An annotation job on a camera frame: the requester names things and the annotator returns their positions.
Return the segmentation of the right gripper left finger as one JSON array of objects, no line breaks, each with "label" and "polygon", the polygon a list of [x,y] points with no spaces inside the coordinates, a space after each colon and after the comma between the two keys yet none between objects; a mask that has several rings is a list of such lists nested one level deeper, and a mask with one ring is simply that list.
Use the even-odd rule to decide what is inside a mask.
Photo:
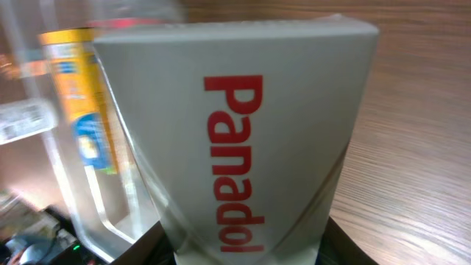
[{"label": "right gripper left finger", "polygon": [[174,249],[160,222],[110,265],[176,265]]}]

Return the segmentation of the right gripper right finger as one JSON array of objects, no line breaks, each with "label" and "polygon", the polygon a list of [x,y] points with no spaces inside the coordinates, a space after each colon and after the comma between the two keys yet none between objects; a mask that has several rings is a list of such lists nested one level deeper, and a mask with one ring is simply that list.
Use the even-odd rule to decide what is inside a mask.
[{"label": "right gripper right finger", "polygon": [[378,265],[329,217],[316,265]]}]

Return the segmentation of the white Panadol box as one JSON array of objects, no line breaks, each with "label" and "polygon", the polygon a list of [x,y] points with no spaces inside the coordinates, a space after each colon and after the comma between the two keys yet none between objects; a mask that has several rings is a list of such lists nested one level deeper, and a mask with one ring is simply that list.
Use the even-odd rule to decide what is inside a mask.
[{"label": "white Panadol box", "polygon": [[342,15],[93,43],[178,264],[314,264],[374,57]]}]

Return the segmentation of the yellow Woods medicine box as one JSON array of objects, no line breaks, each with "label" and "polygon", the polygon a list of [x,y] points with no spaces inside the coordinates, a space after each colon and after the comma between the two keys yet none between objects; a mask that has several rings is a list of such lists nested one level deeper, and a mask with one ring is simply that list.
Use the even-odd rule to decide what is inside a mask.
[{"label": "yellow Woods medicine box", "polygon": [[91,28],[63,29],[39,35],[56,90],[71,125],[82,162],[116,174],[116,149],[108,121],[105,89],[93,50]]}]

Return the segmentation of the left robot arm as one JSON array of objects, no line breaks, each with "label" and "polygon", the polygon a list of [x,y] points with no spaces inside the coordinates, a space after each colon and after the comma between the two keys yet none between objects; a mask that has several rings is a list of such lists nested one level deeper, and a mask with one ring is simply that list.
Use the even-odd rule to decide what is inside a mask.
[{"label": "left robot arm", "polygon": [[67,219],[1,192],[1,265],[105,263],[82,244]]}]

